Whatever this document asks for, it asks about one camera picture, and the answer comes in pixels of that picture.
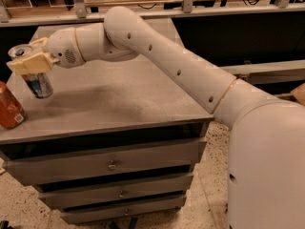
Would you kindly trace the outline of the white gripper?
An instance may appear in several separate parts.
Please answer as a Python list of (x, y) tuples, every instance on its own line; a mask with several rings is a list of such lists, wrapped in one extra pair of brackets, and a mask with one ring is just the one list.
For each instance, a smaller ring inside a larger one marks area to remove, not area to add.
[(42, 37), (31, 41), (30, 46), (34, 51), (38, 52), (31, 52), (21, 56), (10, 53), (11, 61), (7, 65), (11, 71), (18, 75), (38, 74), (50, 71), (56, 64), (62, 68), (69, 69), (85, 63), (78, 48), (76, 28), (56, 31), (49, 39), (48, 37)]

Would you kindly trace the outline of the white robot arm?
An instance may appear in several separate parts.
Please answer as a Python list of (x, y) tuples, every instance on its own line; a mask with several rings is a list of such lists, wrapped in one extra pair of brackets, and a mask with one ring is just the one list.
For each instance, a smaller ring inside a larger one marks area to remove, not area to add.
[(236, 78), (155, 31), (126, 7), (10, 49), (16, 74), (120, 62), (139, 54), (231, 129), (228, 229), (305, 229), (305, 107)]

